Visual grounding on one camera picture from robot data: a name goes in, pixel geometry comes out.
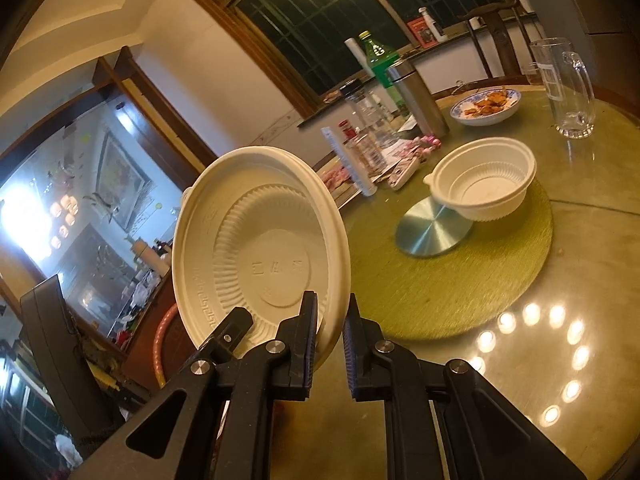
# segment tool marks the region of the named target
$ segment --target glass mug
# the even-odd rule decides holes
[[[545,38],[531,43],[549,97],[556,129],[569,139],[593,131],[593,87],[587,69],[567,38]]]

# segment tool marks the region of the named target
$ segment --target red book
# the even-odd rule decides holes
[[[434,38],[433,33],[429,29],[429,25],[427,25],[423,17],[416,18],[407,23],[407,25],[423,48],[429,48],[430,46],[438,44],[438,40]]]

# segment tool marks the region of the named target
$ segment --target brown leather chair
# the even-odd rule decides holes
[[[533,59],[533,53],[531,52],[531,48],[529,46],[531,40],[529,39],[529,35],[527,34],[527,31],[524,28],[522,21],[520,20],[517,7],[517,0],[514,0],[511,3],[488,4],[485,6],[476,7],[471,12],[468,12],[465,16],[460,16],[462,20],[465,20],[466,28],[468,28],[469,33],[471,34],[471,40],[476,46],[478,56],[480,56],[480,61],[482,62],[482,66],[484,67],[484,71],[486,72],[487,77],[493,77],[494,75],[489,68],[489,64],[486,61],[486,57],[484,56],[482,47],[480,47],[480,43],[478,43],[476,32],[475,30],[473,30],[473,27],[471,27],[471,23],[469,22],[469,20],[471,18],[482,18],[482,20],[484,21],[489,34],[491,34],[491,37],[494,38],[495,48],[498,51],[498,57],[500,58],[500,63],[502,64],[504,75],[507,77],[522,75],[522,72],[520,71],[520,65],[518,64],[518,58],[516,57],[516,51],[513,48],[513,43],[511,43],[511,38],[509,37],[507,27],[504,25],[502,17],[499,13],[500,10],[507,9],[510,9],[513,12],[518,22],[518,26],[520,27],[520,31],[524,37],[527,48],[529,49],[529,53],[531,54],[531,59]]]

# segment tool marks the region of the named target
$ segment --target framed painting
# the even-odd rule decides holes
[[[113,132],[107,130],[100,153],[95,190],[110,205],[113,219],[127,233],[140,193],[148,181],[148,176],[124,151]]]

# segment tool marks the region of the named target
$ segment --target white bowl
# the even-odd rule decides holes
[[[424,177],[441,204],[474,221],[497,220],[515,211],[536,174],[529,147],[509,137],[464,144]]]
[[[351,290],[340,213],[319,177],[290,153],[252,146],[227,153],[184,195],[175,232],[174,288],[197,347],[233,307],[254,326],[238,354],[272,339],[318,294],[316,367],[337,342]]]
[[[518,111],[518,108],[520,108],[520,100],[522,99],[522,94],[511,88],[506,89],[507,103],[500,112],[480,117],[468,117],[465,115],[465,110],[474,108],[473,104],[475,102],[481,101],[491,92],[495,92],[497,90],[500,89],[491,88],[489,90],[483,90],[482,92],[478,92],[477,94],[473,94],[462,99],[462,101],[451,107],[449,112],[451,117],[459,123],[466,124],[467,126],[489,126],[490,124],[501,123],[503,120],[508,119]]]

